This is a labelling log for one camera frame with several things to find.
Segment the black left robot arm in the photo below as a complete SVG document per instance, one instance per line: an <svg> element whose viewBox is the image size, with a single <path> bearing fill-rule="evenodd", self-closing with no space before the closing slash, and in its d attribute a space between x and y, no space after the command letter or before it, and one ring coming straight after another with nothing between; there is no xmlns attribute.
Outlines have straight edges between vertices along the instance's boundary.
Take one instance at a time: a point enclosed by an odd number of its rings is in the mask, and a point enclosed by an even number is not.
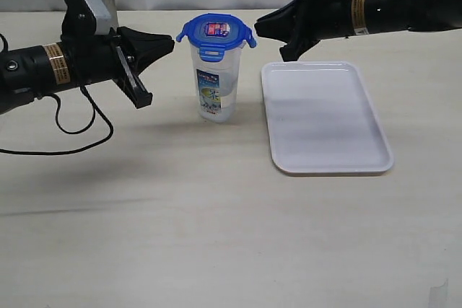
<svg viewBox="0 0 462 308"><path fill-rule="evenodd" d="M171 35L122 26L105 35L64 33L48 45L1 52L1 113L48 95L114 82L135 108L151 105L140 74L172 53Z"/></svg>

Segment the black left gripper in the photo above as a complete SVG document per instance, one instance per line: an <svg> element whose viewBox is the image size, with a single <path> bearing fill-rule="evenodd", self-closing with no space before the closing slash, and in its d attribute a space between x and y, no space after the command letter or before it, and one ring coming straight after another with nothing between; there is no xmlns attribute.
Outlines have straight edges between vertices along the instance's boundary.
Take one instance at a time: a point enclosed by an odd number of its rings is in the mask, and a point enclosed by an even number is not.
<svg viewBox="0 0 462 308"><path fill-rule="evenodd" d="M107 35L61 33L61 43L71 59L73 72L83 86L113 81L137 109L152 104L140 73L172 53L170 35L140 32L129 27L111 29Z"/></svg>

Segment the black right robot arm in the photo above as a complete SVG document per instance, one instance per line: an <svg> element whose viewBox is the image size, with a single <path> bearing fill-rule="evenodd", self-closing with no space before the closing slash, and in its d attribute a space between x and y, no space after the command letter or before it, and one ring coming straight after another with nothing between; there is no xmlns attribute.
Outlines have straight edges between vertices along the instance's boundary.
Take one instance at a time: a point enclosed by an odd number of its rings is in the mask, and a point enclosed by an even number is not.
<svg viewBox="0 0 462 308"><path fill-rule="evenodd" d="M292 0L258 18L254 28L284 44L283 61L297 61L322 40L459 30L461 0Z"/></svg>

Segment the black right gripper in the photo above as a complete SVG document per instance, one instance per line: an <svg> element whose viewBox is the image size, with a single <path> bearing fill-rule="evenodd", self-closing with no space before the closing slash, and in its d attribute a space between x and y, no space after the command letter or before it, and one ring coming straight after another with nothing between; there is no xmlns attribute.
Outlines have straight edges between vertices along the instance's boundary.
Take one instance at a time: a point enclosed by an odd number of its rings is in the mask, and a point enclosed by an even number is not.
<svg viewBox="0 0 462 308"><path fill-rule="evenodd" d="M261 38L283 42L284 62L299 58L323 40L353 36L352 0L292 0L258 18L254 24Z"/></svg>

